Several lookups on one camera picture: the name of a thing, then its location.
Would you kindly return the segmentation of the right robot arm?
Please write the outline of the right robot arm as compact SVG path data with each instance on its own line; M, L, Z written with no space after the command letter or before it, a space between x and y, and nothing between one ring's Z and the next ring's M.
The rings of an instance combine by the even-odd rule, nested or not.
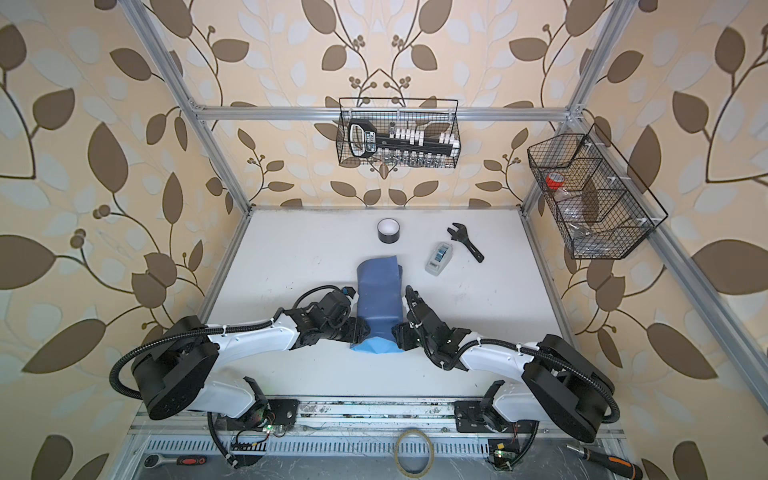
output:
M422 348L446 372L484 371L501 377L464 412L464 421L499 434L521 425L530 428L527 443L507 470L532 446L541 416L583 443L593 442L601 425L620 419L612 381L563 338L548 334L540 342L512 343L450 327L411 286L405 288L403 302L406 321L392 329L401 349Z

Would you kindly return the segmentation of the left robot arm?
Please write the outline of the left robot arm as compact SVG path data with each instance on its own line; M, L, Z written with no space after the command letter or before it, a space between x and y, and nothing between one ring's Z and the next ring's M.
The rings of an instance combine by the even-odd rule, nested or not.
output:
M350 345L369 334L367 323L354 316L356 292L351 287L319 287L323 298L279 308L262 321L209 325L195 315L182 318L159 339L134 348L112 366L112 389L143 402L153 420L182 411L203 412L207 428L226 418L242 431L271 434L285 427L257 381L235 378L226 365L269 352L313 346L321 340Z

